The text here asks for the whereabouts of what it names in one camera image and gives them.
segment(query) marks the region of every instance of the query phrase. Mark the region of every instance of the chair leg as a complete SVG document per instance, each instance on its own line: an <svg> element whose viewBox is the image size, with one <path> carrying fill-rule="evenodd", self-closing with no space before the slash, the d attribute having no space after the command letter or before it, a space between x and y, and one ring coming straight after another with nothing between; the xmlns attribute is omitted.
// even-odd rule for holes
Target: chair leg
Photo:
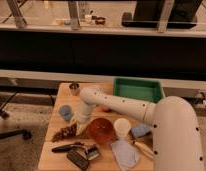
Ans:
<svg viewBox="0 0 206 171"><path fill-rule="evenodd" d="M26 129L20 129L20 130L16 130L16 131L2 133L2 134L0 134L0 139L12 137L12 136L19 135L19 134L23 135L24 140L31 139L31 137L32 137L32 134L30 131L28 131Z"/></svg>
<svg viewBox="0 0 206 171"><path fill-rule="evenodd" d="M9 114L3 110L3 107L0 108L0 117L2 119L8 119L9 118Z"/></svg>

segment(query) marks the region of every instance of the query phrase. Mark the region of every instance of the orange bowl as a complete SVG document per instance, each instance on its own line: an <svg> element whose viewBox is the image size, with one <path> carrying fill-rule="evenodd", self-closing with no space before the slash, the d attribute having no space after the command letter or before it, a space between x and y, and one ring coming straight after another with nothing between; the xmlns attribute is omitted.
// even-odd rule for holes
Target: orange bowl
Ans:
<svg viewBox="0 0 206 171"><path fill-rule="evenodd" d="M94 119L88 126L90 137L98 144L107 144L115 137L112 123L108 119Z"/></svg>

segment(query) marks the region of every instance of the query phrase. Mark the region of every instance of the pine cone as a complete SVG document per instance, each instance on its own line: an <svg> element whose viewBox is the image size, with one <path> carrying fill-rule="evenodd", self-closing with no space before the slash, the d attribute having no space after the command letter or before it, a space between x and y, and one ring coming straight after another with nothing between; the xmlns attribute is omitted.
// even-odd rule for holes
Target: pine cone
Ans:
<svg viewBox="0 0 206 171"><path fill-rule="evenodd" d="M61 128L59 132L57 132L53 138L52 142L57 142L63 139L67 139L70 137L74 137L77 132L77 124L73 124L71 126L67 126L65 128Z"/></svg>

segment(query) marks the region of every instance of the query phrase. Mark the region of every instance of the food item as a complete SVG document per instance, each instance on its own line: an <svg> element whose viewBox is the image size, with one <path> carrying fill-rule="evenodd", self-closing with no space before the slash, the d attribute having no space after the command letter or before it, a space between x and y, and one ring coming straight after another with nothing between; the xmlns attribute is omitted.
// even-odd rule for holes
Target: food item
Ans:
<svg viewBox="0 0 206 171"><path fill-rule="evenodd" d="M100 109L103 111L103 112L110 112L111 110L105 106L105 105L99 105Z"/></svg>
<svg viewBox="0 0 206 171"><path fill-rule="evenodd" d="M65 128L61 128L59 132L57 132L53 138L52 142L57 142L63 139L67 139L70 137L74 137L77 132L77 125L73 124L71 126L67 126Z"/></svg>

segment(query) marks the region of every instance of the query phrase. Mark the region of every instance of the floor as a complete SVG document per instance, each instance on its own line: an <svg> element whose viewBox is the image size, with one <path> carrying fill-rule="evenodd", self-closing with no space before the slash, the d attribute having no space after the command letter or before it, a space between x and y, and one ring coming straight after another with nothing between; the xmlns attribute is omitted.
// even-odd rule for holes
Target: floor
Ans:
<svg viewBox="0 0 206 171"><path fill-rule="evenodd" d="M12 93L1 93L6 101ZM10 117L0 117L0 133L17 129L28 129L32 139L23 140L21 135L0 140L0 171L37 170L50 115L53 109L49 95L17 94L4 110Z"/></svg>
<svg viewBox="0 0 206 171"><path fill-rule="evenodd" d="M106 18L106 27L120 28L121 18L124 12L134 13L136 1L119 1L119 2L89 2L88 9L93 11L93 15ZM69 20L69 9L66 1L27 1L20 8L27 23L32 26L60 25L57 20ZM0 0L0 23L9 15L10 9L5 0ZM206 0L203 0L197 11L198 24L192 30L206 31ZM13 17L5 24L14 24Z"/></svg>

